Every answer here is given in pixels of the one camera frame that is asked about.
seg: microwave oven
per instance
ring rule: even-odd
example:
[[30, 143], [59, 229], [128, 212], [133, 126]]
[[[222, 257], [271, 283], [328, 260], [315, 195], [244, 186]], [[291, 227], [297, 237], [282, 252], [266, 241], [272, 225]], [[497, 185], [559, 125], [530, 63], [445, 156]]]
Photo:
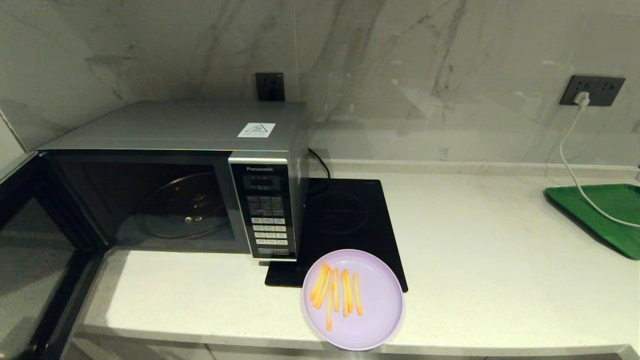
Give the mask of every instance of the microwave oven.
[[301, 103], [139, 102], [0, 169], [0, 353], [59, 359], [114, 247], [295, 261], [307, 146]]

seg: microwave control panel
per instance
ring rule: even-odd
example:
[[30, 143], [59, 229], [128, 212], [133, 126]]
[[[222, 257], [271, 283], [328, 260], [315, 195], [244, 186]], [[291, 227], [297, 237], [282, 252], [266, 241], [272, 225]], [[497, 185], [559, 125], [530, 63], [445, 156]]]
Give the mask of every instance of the microwave control panel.
[[295, 260], [287, 165], [230, 165], [253, 257]]

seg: black wall socket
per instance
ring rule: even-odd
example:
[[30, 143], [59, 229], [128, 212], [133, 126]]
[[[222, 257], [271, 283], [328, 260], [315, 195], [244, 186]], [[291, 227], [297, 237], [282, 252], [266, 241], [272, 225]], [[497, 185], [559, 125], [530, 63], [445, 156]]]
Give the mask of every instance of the black wall socket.
[[281, 72], [256, 72], [259, 101], [284, 101], [284, 75]]
[[581, 92], [589, 93], [589, 106], [611, 106], [618, 96], [625, 78], [574, 75], [569, 80], [560, 105], [577, 105], [573, 100]]

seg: open microwave door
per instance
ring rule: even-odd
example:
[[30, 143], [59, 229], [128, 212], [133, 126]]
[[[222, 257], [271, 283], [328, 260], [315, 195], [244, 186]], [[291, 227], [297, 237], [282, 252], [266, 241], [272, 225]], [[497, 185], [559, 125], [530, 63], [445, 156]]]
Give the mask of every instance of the open microwave door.
[[108, 244], [45, 154], [0, 169], [0, 359], [59, 359]]

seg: black induction cooker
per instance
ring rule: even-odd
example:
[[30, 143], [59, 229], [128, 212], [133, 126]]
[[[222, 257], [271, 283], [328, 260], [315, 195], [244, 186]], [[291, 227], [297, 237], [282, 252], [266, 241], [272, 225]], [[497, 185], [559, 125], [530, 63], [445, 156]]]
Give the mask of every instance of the black induction cooker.
[[309, 179], [298, 260], [271, 262], [264, 283], [300, 288], [316, 260], [340, 249], [377, 256], [408, 291], [380, 180]]

